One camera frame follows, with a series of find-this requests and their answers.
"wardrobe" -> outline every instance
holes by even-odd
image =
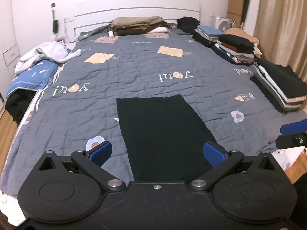
[[[3,97],[0,98],[0,110],[4,105],[10,82],[14,78],[19,58],[12,17],[12,0],[0,0],[0,93]]]

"headboard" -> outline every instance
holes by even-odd
[[[165,21],[191,16],[200,20],[199,0],[87,0],[75,3],[75,36],[107,25],[116,17],[161,16]]]

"blue fabric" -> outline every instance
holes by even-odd
[[[17,89],[38,91],[44,89],[47,85],[51,85],[57,67],[57,62],[47,59],[38,62],[12,80],[6,98]]]
[[[112,155],[112,144],[108,142],[107,144],[101,146],[98,150],[91,153],[88,159],[93,163],[101,167]]]
[[[208,27],[208,26],[203,26],[203,25],[198,25],[197,27],[209,36],[217,36],[220,34],[224,34],[222,31],[214,27]]]
[[[284,124],[280,128],[280,133],[282,135],[290,135],[290,134],[295,134],[295,133],[300,133],[300,132],[305,132],[305,131],[307,131],[307,120],[302,120],[296,123]]]
[[[212,147],[210,144],[204,144],[204,157],[213,166],[216,167],[226,160],[224,153],[218,151],[216,148]]]

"beige curtain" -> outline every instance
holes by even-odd
[[[254,35],[262,58],[307,81],[307,0],[261,0]]]

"screw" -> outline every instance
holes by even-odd
[[[159,190],[159,189],[161,189],[161,188],[162,188],[161,185],[154,185],[154,186],[153,186],[153,189],[155,189],[155,190]]]
[[[191,182],[192,186],[197,187],[197,188],[202,188],[206,186],[207,182],[201,179],[194,180]]]
[[[108,181],[108,185],[110,187],[116,188],[116,187],[119,187],[120,185],[122,185],[122,181],[119,180],[119,179],[109,180]]]

